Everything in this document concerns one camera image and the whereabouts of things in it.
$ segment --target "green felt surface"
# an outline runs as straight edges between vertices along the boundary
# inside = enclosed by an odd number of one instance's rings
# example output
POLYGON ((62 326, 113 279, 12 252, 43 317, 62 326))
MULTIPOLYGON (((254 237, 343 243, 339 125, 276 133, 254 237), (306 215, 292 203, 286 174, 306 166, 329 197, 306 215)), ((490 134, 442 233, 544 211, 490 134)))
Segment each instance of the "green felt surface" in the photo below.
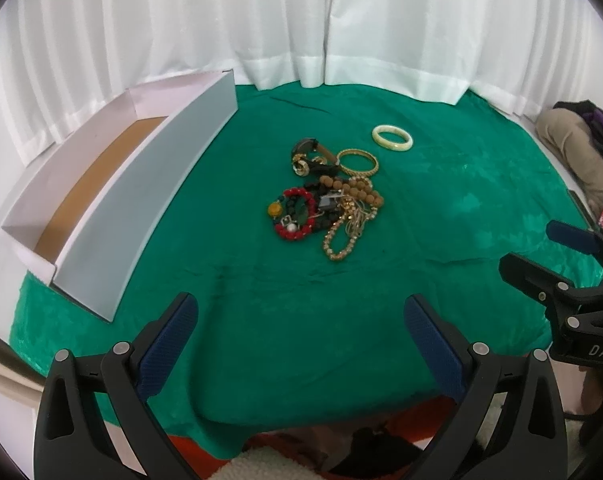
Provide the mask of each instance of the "green felt surface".
POLYGON ((549 327, 539 305, 501 282, 499 258, 517 251, 581 285, 601 276, 593 259, 546 240, 550 219, 584 225, 565 184, 528 134, 472 92, 455 107, 355 85, 237 92, 240 110, 168 207, 112 324, 26 278, 10 342, 37 370, 59 348, 93 354, 133 339, 191 292, 197 329, 150 406, 168 433, 229 458, 257 431, 436 394, 403 326, 412 293, 470 341, 523 354, 550 342, 549 327), (380 123, 407 129, 414 148, 377 146, 380 123), (290 149, 309 136, 381 163, 373 182, 386 205, 343 262, 328 260, 321 235, 281 240, 266 215, 301 184, 290 149))

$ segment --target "gold bangle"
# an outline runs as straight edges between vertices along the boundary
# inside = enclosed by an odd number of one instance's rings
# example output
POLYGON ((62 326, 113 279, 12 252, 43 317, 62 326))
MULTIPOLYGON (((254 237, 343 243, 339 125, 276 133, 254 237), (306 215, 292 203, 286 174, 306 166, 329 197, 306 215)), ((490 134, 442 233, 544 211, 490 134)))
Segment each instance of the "gold bangle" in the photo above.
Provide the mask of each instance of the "gold bangle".
POLYGON ((341 170, 345 174, 350 175, 350 176, 360 176, 362 178, 365 178, 368 176, 373 176, 375 173, 377 173, 379 171, 379 160, 377 160, 377 157, 374 156, 373 153, 368 153, 368 152, 365 152, 364 150, 356 150, 356 149, 341 150, 337 154, 337 164, 339 166, 341 166, 341 170), (344 155, 363 156, 364 158, 367 158, 368 160, 370 160, 375 166, 372 170, 368 170, 368 171, 351 170, 350 168, 345 167, 344 164, 341 163, 341 158, 344 155))

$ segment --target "white cardboard box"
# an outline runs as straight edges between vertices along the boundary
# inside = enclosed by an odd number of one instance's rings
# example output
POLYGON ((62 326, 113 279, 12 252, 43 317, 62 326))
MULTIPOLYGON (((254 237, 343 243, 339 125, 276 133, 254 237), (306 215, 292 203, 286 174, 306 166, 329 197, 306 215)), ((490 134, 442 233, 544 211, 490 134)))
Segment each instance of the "white cardboard box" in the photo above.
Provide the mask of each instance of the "white cardboard box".
POLYGON ((0 237, 42 282, 112 321, 166 207, 236 110, 232 72, 127 90, 34 174, 0 237))

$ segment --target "black clamp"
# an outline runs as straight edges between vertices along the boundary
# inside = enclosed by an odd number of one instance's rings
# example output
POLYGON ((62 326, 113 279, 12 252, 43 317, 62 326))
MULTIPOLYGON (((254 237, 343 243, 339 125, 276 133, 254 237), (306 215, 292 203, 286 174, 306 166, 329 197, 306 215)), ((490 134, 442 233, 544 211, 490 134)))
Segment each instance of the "black clamp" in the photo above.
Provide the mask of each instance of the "black clamp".
MULTIPOLYGON (((594 256, 603 267, 603 231, 590 232, 551 221, 546 233, 554 242, 594 256)), ((515 253, 501 258, 499 272, 506 283, 546 308, 553 359, 603 367, 603 282, 576 288, 565 276, 515 253)))
POLYGON ((504 356, 470 344, 416 294, 405 324, 444 395, 457 408, 403 480, 565 479, 568 451, 559 389, 548 355, 504 356), (507 392, 481 461, 462 470, 494 394, 507 392))
POLYGON ((132 343, 105 354, 75 357, 63 349, 51 365, 35 430, 35 478, 42 480, 200 480, 172 445, 147 405, 168 379, 197 323, 195 298, 180 293, 132 343), (95 393, 108 394, 144 468, 122 464, 95 393))

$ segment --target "gold chain necklace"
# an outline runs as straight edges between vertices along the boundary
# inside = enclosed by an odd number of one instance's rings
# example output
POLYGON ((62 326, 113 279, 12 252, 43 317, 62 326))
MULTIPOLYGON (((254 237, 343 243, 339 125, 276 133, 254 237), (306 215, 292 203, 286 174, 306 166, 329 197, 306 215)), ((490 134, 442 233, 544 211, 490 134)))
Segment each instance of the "gold chain necklace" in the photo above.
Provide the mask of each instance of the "gold chain necklace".
POLYGON ((323 243, 323 250, 326 253, 326 256, 328 256, 333 262, 343 260, 351 252, 353 252, 355 242, 357 241, 357 238, 361 236, 361 233, 363 233, 363 228, 366 225, 366 222, 374 219, 377 216, 376 207, 366 210, 363 205, 349 196, 342 198, 341 205, 344 209, 344 213, 328 230, 328 233, 324 237, 323 243), (330 248, 330 243, 344 222, 346 222, 345 233, 349 237, 349 240, 345 248, 339 251, 339 253, 335 254, 335 251, 330 248))

